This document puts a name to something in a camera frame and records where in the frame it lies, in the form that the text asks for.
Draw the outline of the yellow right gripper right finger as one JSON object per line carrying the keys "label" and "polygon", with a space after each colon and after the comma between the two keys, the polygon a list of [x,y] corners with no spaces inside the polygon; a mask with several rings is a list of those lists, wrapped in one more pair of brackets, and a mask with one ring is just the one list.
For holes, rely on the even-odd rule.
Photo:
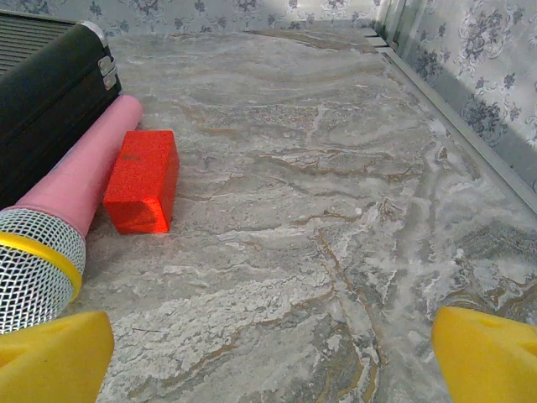
{"label": "yellow right gripper right finger", "polygon": [[536,326],[445,306],[431,341],[454,402],[536,402]]}

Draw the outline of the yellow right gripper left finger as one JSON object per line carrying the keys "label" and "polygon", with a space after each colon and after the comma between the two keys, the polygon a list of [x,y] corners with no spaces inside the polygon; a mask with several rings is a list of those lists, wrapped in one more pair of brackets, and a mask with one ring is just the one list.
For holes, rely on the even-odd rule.
{"label": "yellow right gripper left finger", "polygon": [[114,350],[104,311],[1,336],[2,402],[94,402]]}

